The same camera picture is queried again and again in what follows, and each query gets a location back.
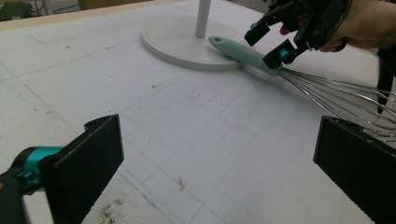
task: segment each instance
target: whisk wire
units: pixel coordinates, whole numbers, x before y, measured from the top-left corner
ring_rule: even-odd
[[[316,77],[286,68],[282,68],[279,75],[331,116],[356,122],[373,136],[387,138],[396,136],[396,106],[391,98],[396,96],[395,93],[331,78]],[[381,105],[377,101],[380,98],[386,99],[388,105]],[[365,116],[355,113],[350,108],[364,112]],[[368,115],[375,116],[376,120],[366,118]]]

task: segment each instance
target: white table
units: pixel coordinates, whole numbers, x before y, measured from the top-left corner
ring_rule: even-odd
[[[197,8],[160,0],[1,23],[0,171],[120,114],[125,161],[84,223],[372,223],[312,162],[323,112],[289,83],[184,69],[144,49],[148,21]],[[260,17],[212,1],[210,19],[241,34]],[[283,39],[274,28],[256,50]],[[307,52],[292,68],[376,83],[376,58],[351,48]],[[51,223],[44,193],[25,201],[33,223]]]

